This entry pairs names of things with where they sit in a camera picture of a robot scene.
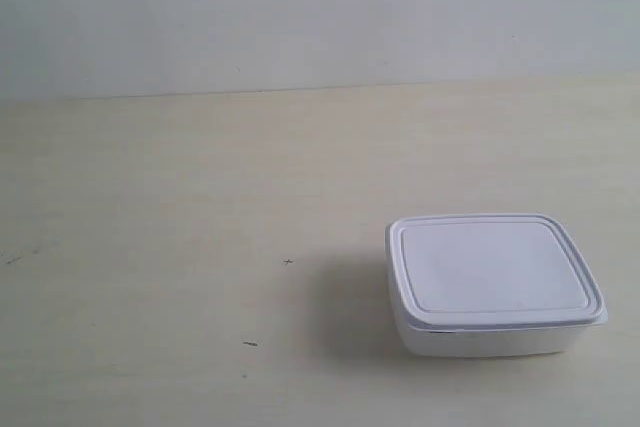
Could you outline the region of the white lidded plastic container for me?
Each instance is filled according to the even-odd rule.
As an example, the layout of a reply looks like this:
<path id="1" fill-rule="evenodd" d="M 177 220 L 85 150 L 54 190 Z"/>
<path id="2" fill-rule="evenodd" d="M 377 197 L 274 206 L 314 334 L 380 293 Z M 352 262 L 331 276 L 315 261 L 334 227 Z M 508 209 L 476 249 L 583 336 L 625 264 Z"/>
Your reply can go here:
<path id="1" fill-rule="evenodd" d="M 559 353 L 608 319 L 584 257 L 542 214 L 399 219 L 385 247 L 395 325 L 415 355 Z"/>

